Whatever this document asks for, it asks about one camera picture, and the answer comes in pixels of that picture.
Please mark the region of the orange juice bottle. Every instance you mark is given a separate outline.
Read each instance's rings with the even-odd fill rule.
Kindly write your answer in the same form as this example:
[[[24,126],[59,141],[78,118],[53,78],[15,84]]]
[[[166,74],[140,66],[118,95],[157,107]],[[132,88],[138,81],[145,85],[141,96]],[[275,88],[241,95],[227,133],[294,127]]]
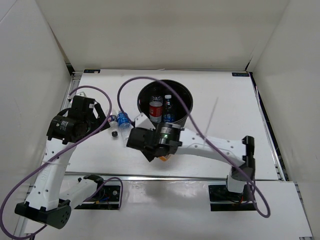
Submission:
[[[171,154],[168,154],[165,156],[160,156],[159,159],[162,160],[163,162],[166,162],[171,156],[172,156]]]

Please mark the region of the small black cap bottle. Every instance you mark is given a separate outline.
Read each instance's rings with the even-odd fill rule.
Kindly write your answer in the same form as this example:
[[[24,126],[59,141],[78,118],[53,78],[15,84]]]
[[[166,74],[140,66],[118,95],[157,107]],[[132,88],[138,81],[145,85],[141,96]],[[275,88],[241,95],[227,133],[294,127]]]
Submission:
[[[117,112],[114,109],[111,110],[107,121],[110,125],[109,133],[113,139],[116,139],[118,137],[119,125],[117,121]]]

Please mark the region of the blue label bottle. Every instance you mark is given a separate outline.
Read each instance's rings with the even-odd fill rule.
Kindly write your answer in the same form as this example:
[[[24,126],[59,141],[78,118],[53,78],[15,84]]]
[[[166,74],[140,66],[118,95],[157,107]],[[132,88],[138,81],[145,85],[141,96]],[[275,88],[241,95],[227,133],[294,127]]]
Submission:
[[[172,96],[167,94],[164,96],[164,100],[163,121],[166,123],[173,123],[175,121],[175,113]]]
[[[133,128],[126,112],[123,112],[121,110],[118,111],[117,123],[118,123],[118,128],[120,130],[123,145],[126,147],[130,133],[131,133],[131,129]]]

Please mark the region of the red cap clear bottle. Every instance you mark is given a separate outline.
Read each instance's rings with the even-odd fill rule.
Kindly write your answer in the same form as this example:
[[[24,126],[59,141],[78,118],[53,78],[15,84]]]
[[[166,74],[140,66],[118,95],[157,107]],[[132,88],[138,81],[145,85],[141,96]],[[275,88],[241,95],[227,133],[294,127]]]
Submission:
[[[149,101],[149,119],[154,123],[162,121],[163,98],[160,95],[150,97]]]

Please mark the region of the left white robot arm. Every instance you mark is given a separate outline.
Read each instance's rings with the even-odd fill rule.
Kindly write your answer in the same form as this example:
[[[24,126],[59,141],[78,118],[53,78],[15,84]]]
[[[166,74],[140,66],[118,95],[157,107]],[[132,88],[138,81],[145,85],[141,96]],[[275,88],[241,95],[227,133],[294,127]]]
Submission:
[[[71,107],[59,112],[47,131],[45,154],[33,189],[14,212],[35,222],[62,229],[71,211],[86,199],[100,200],[105,194],[103,178],[86,175],[74,187],[60,192],[70,158],[78,143],[90,134],[109,128],[106,115],[93,98],[75,95]]]

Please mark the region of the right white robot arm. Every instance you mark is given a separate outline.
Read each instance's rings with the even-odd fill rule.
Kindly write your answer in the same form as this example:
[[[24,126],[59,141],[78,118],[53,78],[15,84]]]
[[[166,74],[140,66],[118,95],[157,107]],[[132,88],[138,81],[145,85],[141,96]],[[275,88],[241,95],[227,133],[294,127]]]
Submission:
[[[255,139],[249,135],[242,140],[201,138],[179,124],[162,122],[153,126],[142,113],[134,119],[126,146],[141,151],[149,162],[169,155],[191,155],[229,164],[224,193],[230,200],[238,199],[255,177]]]

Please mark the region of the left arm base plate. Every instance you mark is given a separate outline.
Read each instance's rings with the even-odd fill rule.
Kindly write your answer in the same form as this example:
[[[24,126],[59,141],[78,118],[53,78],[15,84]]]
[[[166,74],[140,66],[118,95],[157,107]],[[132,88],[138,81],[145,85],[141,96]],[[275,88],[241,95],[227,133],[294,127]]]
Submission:
[[[78,205],[76,210],[119,210],[122,186],[119,181],[111,180],[106,183],[99,193],[89,201]]]

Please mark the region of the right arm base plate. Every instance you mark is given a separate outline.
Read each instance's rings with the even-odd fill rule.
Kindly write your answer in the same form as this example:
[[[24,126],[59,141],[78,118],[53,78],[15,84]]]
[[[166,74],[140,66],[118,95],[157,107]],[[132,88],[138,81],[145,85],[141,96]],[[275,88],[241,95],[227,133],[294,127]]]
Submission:
[[[209,185],[208,194],[211,212],[256,211],[247,185],[242,193],[229,192],[226,185]]]

